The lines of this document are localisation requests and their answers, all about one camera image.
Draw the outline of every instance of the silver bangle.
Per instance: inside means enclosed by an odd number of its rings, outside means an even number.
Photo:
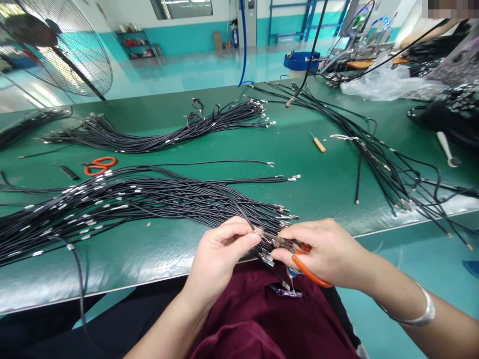
[[[396,317],[393,317],[391,314],[389,314],[389,312],[381,305],[379,304],[378,302],[376,302],[376,304],[379,306],[379,308],[381,308],[384,313],[386,313],[393,321],[396,321],[398,322],[399,324],[401,324],[402,326],[405,326],[405,327],[410,327],[410,328],[421,328],[421,327],[425,327],[426,325],[428,325],[430,322],[433,321],[434,317],[436,316],[436,308],[434,307],[434,303],[433,303],[433,300],[431,299],[431,297],[429,296],[428,292],[423,288],[422,285],[420,285],[418,282],[416,282],[414,279],[413,279],[414,283],[416,283],[419,288],[421,289],[421,292],[423,292],[423,295],[424,295],[424,298],[426,298],[426,311],[424,312],[424,314],[417,318],[417,319],[413,319],[413,320],[403,320],[403,319],[399,319],[399,318],[396,318]]]

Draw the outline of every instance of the green table surface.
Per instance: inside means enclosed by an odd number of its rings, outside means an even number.
[[[376,119],[380,139],[406,155],[438,166],[445,183],[464,187],[478,185],[476,157],[452,144],[453,153],[463,160],[463,164],[455,169],[448,167],[436,135],[418,128],[407,118],[407,110],[418,102],[363,101],[358,96],[346,96],[339,89],[329,88],[320,79],[310,78],[308,84],[319,99]],[[246,86],[223,87],[75,105],[73,115],[81,118],[90,112],[103,113],[122,132],[164,134],[185,125],[183,116],[192,111],[192,97],[200,98],[209,112],[216,103],[244,101],[243,93],[264,98]],[[283,104],[265,104],[265,108],[271,120],[277,122],[276,125],[212,133],[162,152],[142,155],[118,153],[116,167],[235,159],[273,161],[276,163],[274,168],[253,163],[232,163],[170,169],[201,180],[301,174],[301,179],[296,182],[237,184],[234,187],[255,200],[284,205],[291,213],[300,216],[300,221],[334,218],[355,236],[424,221],[415,211],[393,212],[366,166],[361,179],[360,203],[354,203],[358,153],[348,141],[329,138],[339,130],[325,116],[295,106],[286,109]],[[17,113],[18,118],[22,115],[24,113]],[[112,153],[75,146],[45,156],[16,159],[59,147],[44,145],[30,137],[76,123],[77,119],[54,122],[1,152],[1,169],[8,179],[15,185],[36,188],[77,184],[60,171],[60,165],[68,165],[82,180],[86,179],[80,162],[111,156]],[[319,140],[327,139],[323,143],[327,152],[319,152],[308,131]],[[423,177],[434,178],[430,169],[419,168]],[[39,201],[38,197],[24,194],[0,193],[1,203],[29,201],[32,198]],[[0,215],[20,208],[2,206]],[[479,200],[456,196],[445,205],[445,209],[450,214],[478,210]],[[140,220],[78,243],[78,253],[87,278],[87,293],[108,292],[188,273],[196,246],[205,230],[205,226],[187,219]],[[67,249],[0,268],[0,313],[65,301],[77,298],[78,294],[77,268]]]

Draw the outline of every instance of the metal rack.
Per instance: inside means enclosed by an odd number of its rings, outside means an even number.
[[[118,35],[118,39],[120,40],[120,43],[125,48],[125,50],[127,52],[127,55],[131,60],[136,60],[136,59],[139,59],[139,58],[151,58],[151,57],[156,57],[157,56],[157,54],[156,54],[156,52],[153,48],[153,45],[149,41],[149,39],[146,36],[146,33],[144,32],[144,30],[129,31],[129,32],[120,32],[119,31],[119,32],[116,32],[116,34]],[[125,36],[126,35],[132,35],[132,34],[142,35],[141,37],[142,37],[143,41],[145,41],[145,43],[144,44],[127,45],[125,40],[133,40],[133,38],[125,38]],[[153,53],[153,56],[143,56],[142,53],[132,51],[132,48],[136,48],[136,47],[137,48],[147,48],[147,49],[151,50],[152,53]]]
[[[346,15],[346,12],[349,8],[349,3],[351,0],[346,0],[344,4],[344,9],[341,12],[341,16],[339,18],[339,21],[337,23],[332,23],[332,24],[324,24],[321,26],[323,27],[335,27],[335,35],[338,34],[339,30],[341,29],[341,26],[344,21],[344,17]],[[278,39],[279,37],[287,37],[287,36],[299,36],[300,41],[308,41],[309,40],[309,33],[311,30],[316,30],[318,27],[313,26],[313,18],[314,18],[314,13],[316,12],[316,5],[318,3],[318,0],[309,0],[308,2],[299,2],[299,3],[289,3],[289,4],[281,4],[281,5],[274,5],[273,0],[270,0],[269,3],[269,28],[268,28],[268,45],[270,45],[271,38],[276,38]],[[301,27],[301,31],[298,32],[289,32],[289,33],[281,33],[281,34],[272,34],[271,33],[271,21],[273,17],[273,9],[274,8],[279,8],[279,7],[296,7],[296,6],[305,6],[305,12],[304,12],[304,19],[303,19],[303,25]]]

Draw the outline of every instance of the orange-handled scissors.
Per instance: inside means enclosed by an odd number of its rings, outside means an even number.
[[[102,161],[107,161],[107,160],[110,160],[111,162],[102,163]],[[102,157],[102,158],[94,160],[91,163],[83,162],[82,165],[85,166],[85,174],[87,176],[95,177],[108,171],[109,167],[116,165],[117,162],[118,160],[114,157]],[[92,173],[90,172],[91,169],[101,169],[101,171]]]
[[[311,272],[297,257],[298,255],[308,254],[311,251],[311,247],[307,244],[301,243],[297,240],[287,240],[278,236],[275,236],[270,233],[266,233],[261,231],[258,233],[266,240],[269,240],[270,243],[273,243],[276,248],[286,248],[291,253],[293,253],[293,262],[296,266],[300,269],[301,272],[304,273],[306,277],[308,277],[313,283],[324,287],[324,288],[331,288],[333,285],[329,282],[318,278],[313,272]]]

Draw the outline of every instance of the maroon shirt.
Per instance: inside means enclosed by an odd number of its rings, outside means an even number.
[[[275,269],[287,278],[283,265]],[[317,285],[298,276],[294,288],[304,295],[296,299],[273,293],[268,285],[278,282],[264,267],[237,268],[191,358],[359,358]]]

